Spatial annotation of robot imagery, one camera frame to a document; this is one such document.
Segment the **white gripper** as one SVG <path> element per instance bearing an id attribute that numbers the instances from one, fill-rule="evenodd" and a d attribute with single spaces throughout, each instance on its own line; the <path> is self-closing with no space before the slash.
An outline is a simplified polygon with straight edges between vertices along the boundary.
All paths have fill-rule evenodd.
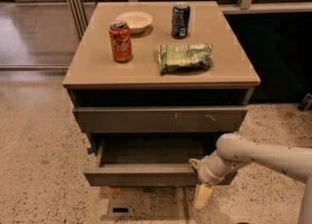
<path id="1" fill-rule="evenodd" d="M 203 159 L 189 159 L 191 166 L 197 169 L 198 178 L 205 184 L 196 186 L 194 207 L 202 209 L 211 196 L 214 186 L 210 185 L 230 185 L 237 174 L 242 162 L 231 161 L 223 158 L 217 151 Z"/>

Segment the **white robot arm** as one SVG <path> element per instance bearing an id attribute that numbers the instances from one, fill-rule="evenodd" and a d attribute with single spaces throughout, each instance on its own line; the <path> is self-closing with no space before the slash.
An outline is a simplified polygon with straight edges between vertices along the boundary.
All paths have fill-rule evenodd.
<path id="1" fill-rule="evenodd" d="M 211 155 L 190 159 L 201 181 L 196 186 L 194 206 L 201 209 L 215 185 L 225 176 L 250 163 L 256 163 L 305 184 L 297 224 L 312 224 L 312 149 L 257 144 L 235 133 L 221 135 Z"/>

